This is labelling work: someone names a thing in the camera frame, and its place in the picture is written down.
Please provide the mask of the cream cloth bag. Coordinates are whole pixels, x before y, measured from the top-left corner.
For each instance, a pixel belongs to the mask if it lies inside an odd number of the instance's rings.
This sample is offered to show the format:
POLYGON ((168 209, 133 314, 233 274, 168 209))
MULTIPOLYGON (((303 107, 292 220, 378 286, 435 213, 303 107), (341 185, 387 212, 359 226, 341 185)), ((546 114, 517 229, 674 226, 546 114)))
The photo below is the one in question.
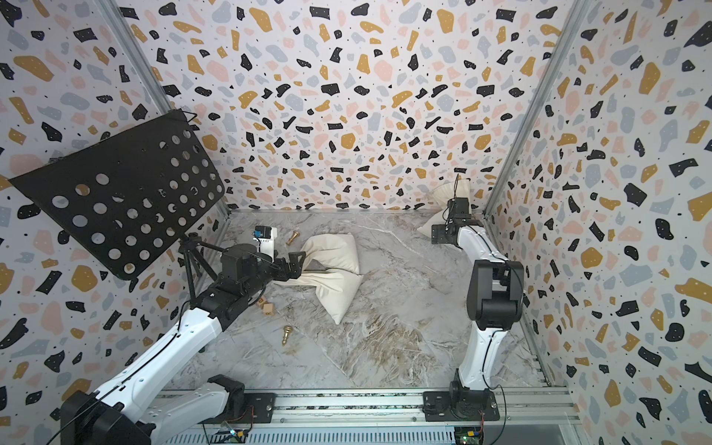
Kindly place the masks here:
POLYGON ((457 178, 455 182, 446 183, 436 187, 429 197, 435 202, 439 211, 434 214, 423 225, 417 228, 417 232, 424 237, 431 237, 432 227, 436 224, 445 224, 448 215, 448 202, 452 198, 470 198, 470 182, 467 179, 457 178))

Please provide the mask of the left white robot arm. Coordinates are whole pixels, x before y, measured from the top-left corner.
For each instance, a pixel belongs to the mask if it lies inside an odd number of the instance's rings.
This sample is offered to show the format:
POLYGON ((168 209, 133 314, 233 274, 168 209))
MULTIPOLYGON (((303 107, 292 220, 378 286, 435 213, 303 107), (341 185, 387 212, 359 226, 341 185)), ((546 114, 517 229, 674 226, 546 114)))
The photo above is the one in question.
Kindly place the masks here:
POLYGON ((192 292, 176 324, 140 358, 92 392, 76 391, 60 408, 54 438, 62 444, 163 444, 206 420, 246 418, 243 383, 212 376, 198 389, 156 408, 155 398, 193 357, 255 305, 268 284, 300 277, 303 251, 285 258, 274 244, 236 244, 221 248, 221 272, 202 292, 192 292))

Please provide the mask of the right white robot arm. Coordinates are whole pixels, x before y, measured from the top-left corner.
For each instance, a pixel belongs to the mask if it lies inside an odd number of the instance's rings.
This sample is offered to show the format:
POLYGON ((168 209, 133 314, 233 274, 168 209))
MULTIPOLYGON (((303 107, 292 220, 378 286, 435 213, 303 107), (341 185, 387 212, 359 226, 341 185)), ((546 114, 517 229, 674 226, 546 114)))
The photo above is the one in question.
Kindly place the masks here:
POLYGON ((490 386, 494 360, 504 338, 523 313, 523 265, 495 247, 486 229, 470 214, 467 198, 451 198, 443 222, 431 228, 434 245, 452 245, 472 263, 465 309, 471 335, 455 385, 484 390, 490 386))

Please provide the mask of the cream soil bag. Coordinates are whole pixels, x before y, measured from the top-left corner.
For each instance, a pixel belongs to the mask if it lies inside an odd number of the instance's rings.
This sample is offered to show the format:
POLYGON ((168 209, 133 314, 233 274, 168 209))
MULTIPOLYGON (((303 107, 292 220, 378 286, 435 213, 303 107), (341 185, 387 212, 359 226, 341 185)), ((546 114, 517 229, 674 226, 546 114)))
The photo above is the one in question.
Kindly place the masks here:
POLYGON ((314 287, 315 295, 338 326, 358 292, 363 276, 352 234, 310 237, 299 278, 276 282, 280 287, 314 287))

